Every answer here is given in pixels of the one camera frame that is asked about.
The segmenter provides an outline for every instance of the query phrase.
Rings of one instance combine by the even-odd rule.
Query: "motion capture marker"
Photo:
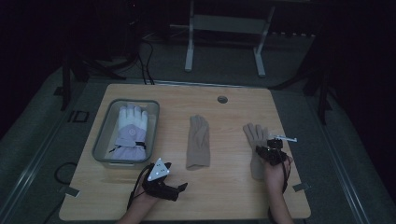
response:
[[[297,142],[297,138],[288,138],[288,137],[282,136],[282,135],[275,135],[275,138],[285,140],[285,141],[290,141],[290,142]]]
[[[161,158],[159,158],[155,162],[154,167],[152,168],[151,172],[149,173],[148,181],[161,178],[168,174],[169,174],[168,168],[166,168],[166,166],[165,166],[165,164],[163,164],[163,161],[161,160]]]
[[[227,104],[228,99],[227,99],[227,97],[225,97],[225,96],[219,96],[219,97],[218,97],[218,101],[219,101],[219,103],[221,103],[221,104]]]

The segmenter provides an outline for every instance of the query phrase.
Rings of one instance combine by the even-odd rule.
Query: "white metal frame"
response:
[[[189,45],[187,47],[186,64],[184,67],[185,71],[192,71],[192,61],[194,54],[194,30],[210,30],[261,35],[260,43],[253,48],[253,54],[259,77],[265,77],[265,70],[262,62],[262,47],[264,45],[265,38],[268,35],[271,20],[274,16],[274,11],[275,7],[271,7],[266,20],[208,16],[199,14],[195,15],[194,0],[190,0]]]

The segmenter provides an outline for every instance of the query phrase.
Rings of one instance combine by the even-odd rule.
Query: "glove finger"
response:
[[[134,117],[134,105],[128,104],[126,108],[126,118],[131,119]]]
[[[205,144],[205,139],[206,139],[206,133],[207,133],[207,127],[202,127],[200,128],[193,136],[193,139],[195,140],[195,145],[198,146],[198,150],[203,149],[203,145]]]
[[[142,120],[142,109],[138,105],[134,107],[134,120],[136,120],[137,123]]]
[[[201,126],[205,126],[205,127],[208,127],[208,126],[209,126],[209,123],[207,122],[206,119],[204,119],[204,117],[201,117],[201,116],[200,116],[199,120],[200,120]]]
[[[262,132],[262,126],[260,124],[256,125],[256,133],[258,140],[264,140],[264,134]]]
[[[253,136],[253,141],[259,140],[259,136],[257,135],[257,132],[256,132],[253,124],[249,123],[247,126],[250,129],[251,135]]]
[[[268,128],[267,128],[267,127],[265,127],[265,128],[262,130],[262,135],[263,135],[263,140],[264,140],[264,141],[267,141],[267,140],[268,140]]]
[[[199,129],[201,128],[201,120],[200,116],[195,115],[190,117],[190,128],[192,132],[198,132]]]
[[[196,115],[194,120],[195,120],[194,124],[196,125],[197,132],[198,132],[203,125],[202,117],[199,115]]]
[[[247,140],[248,140],[249,142],[252,142],[252,141],[253,141],[253,135],[251,134],[251,131],[250,131],[249,127],[248,127],[248,124],[245,125],[245,126],[243,127],[243,129],[244,129],[245,135],[247,136]]]
[[[120,107],[119,119],[125,119],[125,118],[126,118],[126,107],[122,106]]]
[[[140,128],[146,131],[148,129],[148,123],[149,123],[149,114],[145,110],[142,112],[142,122]]]

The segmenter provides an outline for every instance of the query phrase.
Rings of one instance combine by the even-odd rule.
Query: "dark gray floor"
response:
[[[157,41],[155,35],[148,36],[147,40],[154,48],[149,70],[157,84],[180,82],[260,88],[292,77],[312,43],[312,39],[303,36],[270,36],[262,54],[267,77],[261,78],[257,77],[251,48],[218,47],[199,42],[195,47],[193,70],[185,73],[185,42],[163,43]],[[142,45],[144,61],[149,57],[149,49],[149,45]],[[65,162],[78,162],[106,86],[115,82],[94,73],[88,83],[73,82],[73,101],[69,110],[61,112],[62,99],[52,95],[62,84],[60,71],[49,77],[0,144],[2,205],[34,155],[43,148],[48,152],[30,188],[16,204],[10,223],[43,223],[62,201],[64,196],[58,192],[62,184],[56,182],[53,174]],[[118,73],[128,77],[126,83],[142,83],[137,65]],[[301,81],[283,91],[272,91],[286,135],[299,139],[298,143],[290,143],[290,147],[300,177],[312,187],[305,192],[312,215],[305,220],[296,220],[296,223],[396,223],[395,205],[343,109],[329,97],[332,110],[326,113],[328,125],[321,125],[315,114],[318,97],[304,96],[303,85],[304,81]],[[88,121],[67,122],[72,110],[90,112]],[[59,129],[53,129],[53,126],[59,126]],[[73,170],[71,166],[66,167],[63,177],[70,179]],[[359,200],[362,213],[356,214],[351,198]],[[58,212],[55,211],[48,223],[64,223],[58,218]],[[268,220],[233,222],[269,223]]]

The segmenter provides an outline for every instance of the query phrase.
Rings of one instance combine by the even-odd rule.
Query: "small round object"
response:
[[[226,103],[228,102],[228,98],[225,97],[225,96],[219,96],[219,97],[218,97],[218,101],[219,101],[219,103],[221,103],[221,104],[226,104]]]

